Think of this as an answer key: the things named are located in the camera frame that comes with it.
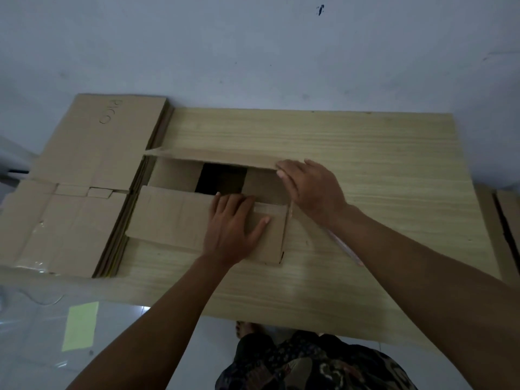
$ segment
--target yellow sticky note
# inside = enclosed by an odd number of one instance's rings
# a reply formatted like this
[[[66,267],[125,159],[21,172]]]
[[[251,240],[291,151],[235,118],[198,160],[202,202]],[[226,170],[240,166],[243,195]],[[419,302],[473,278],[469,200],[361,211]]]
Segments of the yellow sticky note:
[[[75,305],[69,308],[62,352],[91,347],[94,344],[94,330],[99,302]]]

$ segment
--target bare foot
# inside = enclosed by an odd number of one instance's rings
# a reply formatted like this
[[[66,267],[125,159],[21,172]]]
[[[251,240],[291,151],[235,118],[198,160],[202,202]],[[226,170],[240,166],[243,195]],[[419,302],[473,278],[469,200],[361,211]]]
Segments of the bare foot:
[[[248,334],[263,332],[262,326],[256,323],[250,323],[248,321],[237,321],[235,330],[237,331],[238,339],[242,339]]]

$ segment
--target wooden table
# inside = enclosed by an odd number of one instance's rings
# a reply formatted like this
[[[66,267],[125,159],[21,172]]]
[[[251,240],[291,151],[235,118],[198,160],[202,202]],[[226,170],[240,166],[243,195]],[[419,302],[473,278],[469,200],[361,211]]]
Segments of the wooden table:
[[[368,215],[500,277],[451,115],[178,109],[164,145],[312,158],[336,174],[347,200]],[[150,306],[194,259],[131,240],[114,279],[2,268],[0,283]],[[431,346],[368,270],[298,209],[288,226],[283,265],[239,263],[204,314]]]

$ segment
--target stack of flattened cardboard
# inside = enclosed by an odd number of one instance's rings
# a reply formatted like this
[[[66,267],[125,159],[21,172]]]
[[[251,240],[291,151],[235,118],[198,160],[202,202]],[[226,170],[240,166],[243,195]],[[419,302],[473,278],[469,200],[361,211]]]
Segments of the stack of flattened cardboard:
[[[246,232],[264,216],[271,218],[249,260],[281,263],[291,202],[276,175],[276,158],[166,148],[146,154],[158,158],[148,186],[141,188],[127,236],[201,252],[214,194],[242,193],[256,196]]]
[[[137,191],[173,108],[165,97],[78,95],[29,178],[5,199],[0,264],[81,277],[117,272]]]
[[[520,197],[475,184],[480,211],[505,283],[520,288]]]

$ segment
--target hand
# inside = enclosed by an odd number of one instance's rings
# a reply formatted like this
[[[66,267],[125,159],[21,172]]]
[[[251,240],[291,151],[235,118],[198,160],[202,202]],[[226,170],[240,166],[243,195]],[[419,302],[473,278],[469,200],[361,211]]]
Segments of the hand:
[[[249,235],[245,235],[245,219],[254,203],[254,196],[216,194],[211,202],[204,238],[205,255],[217,256],[229,268],[249,256],[270,221],[269,216],[264,217]]]
[[[277,171],[291,199],[320,226],[328,229],[349,205],[332,172],[312,160],[283,160]]]

